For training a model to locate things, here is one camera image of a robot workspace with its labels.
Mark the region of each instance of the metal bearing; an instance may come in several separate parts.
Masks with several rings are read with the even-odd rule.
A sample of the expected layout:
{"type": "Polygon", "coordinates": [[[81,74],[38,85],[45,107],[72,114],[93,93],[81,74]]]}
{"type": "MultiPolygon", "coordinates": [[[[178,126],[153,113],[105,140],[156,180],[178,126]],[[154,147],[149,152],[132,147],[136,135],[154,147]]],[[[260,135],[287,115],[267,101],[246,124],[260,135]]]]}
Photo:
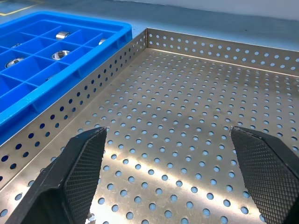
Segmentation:
{"type": "Polygon", "coordinates": [[[20,61],[23,61],[25,58],[24,57],[18,57],[18,58],[15,58],[11,61],[9,61],[6,65],[5,65],[5,68],[9,68],[17,63],[19,63],[20,61]]]}
{"type": "Polygon", "coordinates": [[[56,34],[56,39],[57,40],[62,40],[64,38],[66,38],[68,35],[70,35],[71,33],[69,32],[65,32],[65,31],[60,31],[58,34],[56,34]]]}
{"type": "Polygon", "coordinates": [[[14,46],[12,46],[11,48],[16,48],[16,47],[18,47],[18,46],[20,46],[21,45],[21,43],[17,43],[17,44],[15,44],[14,46]]]}
{"type": "Polygon", "coordinates": [[[99,45],[101,45],[103,42],[105,42],[107,39],[101,39],[99,42],[99,45]]]}
{"type": "Polygon", "coordinates": [[[64,56],[67,56],[70,53],[68,50],[60,50],[52,55],[52,59],[54,60],[60,60],[64,56]]]}

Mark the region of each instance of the perforated metal tray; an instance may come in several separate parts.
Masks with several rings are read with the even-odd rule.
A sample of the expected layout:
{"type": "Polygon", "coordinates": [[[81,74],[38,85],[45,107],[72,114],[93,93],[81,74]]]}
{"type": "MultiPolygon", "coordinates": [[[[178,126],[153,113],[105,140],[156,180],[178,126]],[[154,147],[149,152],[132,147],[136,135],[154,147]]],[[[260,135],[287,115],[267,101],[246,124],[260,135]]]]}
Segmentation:
{"type": "Polygon", "coordinates": [[[299,53],[147,29],[0,149],[0,222],[71,136],[107,126],[90,221],[263,223],[228,129],[298,156],[299,53]]]}

